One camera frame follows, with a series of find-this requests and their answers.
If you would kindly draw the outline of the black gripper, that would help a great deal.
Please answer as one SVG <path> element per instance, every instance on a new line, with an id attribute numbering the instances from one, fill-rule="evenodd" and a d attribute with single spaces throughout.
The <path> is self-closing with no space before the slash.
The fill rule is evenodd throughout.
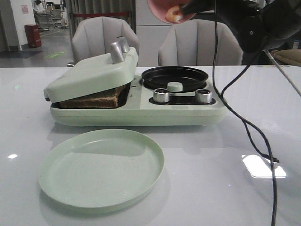
<path id="1" fill-rule="evenodd" d="M 180 6 L 180 12 L 184 16 L 194 14 L 193 19 L 213 19 L 213 10 L 232 30 L 244 52 L 262 50 L 266 31 L 259 4 L 250 0 L 191 0 Z"/>

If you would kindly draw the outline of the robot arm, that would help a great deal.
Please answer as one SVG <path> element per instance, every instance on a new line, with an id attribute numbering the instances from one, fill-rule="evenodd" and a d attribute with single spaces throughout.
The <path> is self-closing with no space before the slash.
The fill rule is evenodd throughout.
<path id="1" fill-rule="evenodd" d="M 183 15 L 213 10 L 246 53 L 278 48 L 301 30 L 301 2 L 274 0 L 264 7 L 251 0 L 191 0 Z"/>

